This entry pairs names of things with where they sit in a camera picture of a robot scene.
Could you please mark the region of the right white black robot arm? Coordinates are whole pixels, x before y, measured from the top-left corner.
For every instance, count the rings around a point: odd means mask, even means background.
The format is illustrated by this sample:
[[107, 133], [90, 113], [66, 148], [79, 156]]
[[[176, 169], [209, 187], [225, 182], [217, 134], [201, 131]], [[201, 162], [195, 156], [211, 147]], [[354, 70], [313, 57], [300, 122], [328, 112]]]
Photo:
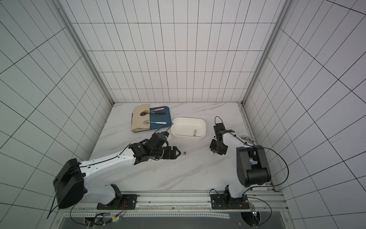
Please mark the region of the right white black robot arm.
[[210, 150], [218, 155], [234, 152], [236, 155], [237, 179], [226, 186], [225, 195], [228, 198], [241, 198], [246, 191], [261, 187], [272, 179], [264, 147], [256, 145], [249, 137], [225, 133], [216, 136]]

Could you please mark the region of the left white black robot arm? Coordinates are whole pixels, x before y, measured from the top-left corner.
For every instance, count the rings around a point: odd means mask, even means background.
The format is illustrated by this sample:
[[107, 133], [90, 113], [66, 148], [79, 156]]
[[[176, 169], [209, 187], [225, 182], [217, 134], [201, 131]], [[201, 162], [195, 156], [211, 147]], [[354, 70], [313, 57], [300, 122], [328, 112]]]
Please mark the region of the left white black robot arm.
[[123, 195], [115, 184], [104, 185], [96, 180], [122, 168], [136, 166], [148, 160], [175, 160], [181, 151], [168, 143], [168, 132], [152, 134], [150, 139], [129, 144], [124, 150], [89, 161], [68, 160], [53, 180], [59, 209], [78, 203], [98, 203], [116, 209]]

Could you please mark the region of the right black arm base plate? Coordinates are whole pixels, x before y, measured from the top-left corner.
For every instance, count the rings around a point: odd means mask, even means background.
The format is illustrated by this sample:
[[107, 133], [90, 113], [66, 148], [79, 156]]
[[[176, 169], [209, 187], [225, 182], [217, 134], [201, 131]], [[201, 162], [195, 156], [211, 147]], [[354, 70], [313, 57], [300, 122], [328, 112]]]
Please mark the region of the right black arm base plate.
[[248, 210], [250, 209], [250, 204], [247, 199], [233, 198], [231, 196], [221, 196], [218, 194], [211, 194], [211, 208], [213, 210]]

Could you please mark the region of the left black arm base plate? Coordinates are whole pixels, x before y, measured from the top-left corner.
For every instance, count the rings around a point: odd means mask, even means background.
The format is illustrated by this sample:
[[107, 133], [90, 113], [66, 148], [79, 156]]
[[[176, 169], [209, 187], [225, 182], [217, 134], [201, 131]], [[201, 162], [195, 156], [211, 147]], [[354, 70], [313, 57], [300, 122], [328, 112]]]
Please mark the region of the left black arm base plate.
[[138, 195], [128, 194], [117, 196], [114, 200], [112, 200], [109, 204], [104, 205], [98, 203], [98, 210], [134, 210], [136, 208]]

